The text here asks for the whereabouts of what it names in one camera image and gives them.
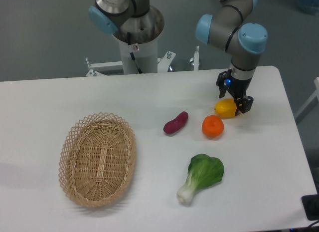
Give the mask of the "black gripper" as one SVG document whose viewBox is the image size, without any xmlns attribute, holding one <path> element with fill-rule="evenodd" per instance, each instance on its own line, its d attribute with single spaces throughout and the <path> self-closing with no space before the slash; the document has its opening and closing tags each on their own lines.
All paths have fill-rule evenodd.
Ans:
<svg viewBox="0 0 319 232">
<path fill-rule="evenodd" d="M 223 98 L 226 91 L 234 98 L 236 104 L 235 115 L 246 113 L 251 110 L 254 98 L 246 95 L 251 78 L 240 80 L 232 75 L 232 70 L 227 70 L 219 73 L 216 86 L 219 87 L 219 98 Z"/>
</svg>

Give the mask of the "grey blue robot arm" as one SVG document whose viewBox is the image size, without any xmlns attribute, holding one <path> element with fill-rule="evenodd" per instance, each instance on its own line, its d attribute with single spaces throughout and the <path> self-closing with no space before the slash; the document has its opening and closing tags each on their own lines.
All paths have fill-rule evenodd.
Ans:
<svg viewBox="0 0 319 232">
<path fill-rule="evenodd" d="M 245 23 L 258 0 L 219 1 L 219 14 L 203 15 L 195 36 L 232 56 L 228 70 L 218 75 L 216 84 L 220 97 L 226 93 L 233 97 L 237 114 L 246 113 L 253 104 L 246 91 L 266 48 L 268 33 L 262 25 Z M 89 18 L 100 31 L 119 42 L 125 74 L 158 72 L 157 40 L 164 29 L 164 18 L 150 0 L 95 0 Z"/>
</svg>

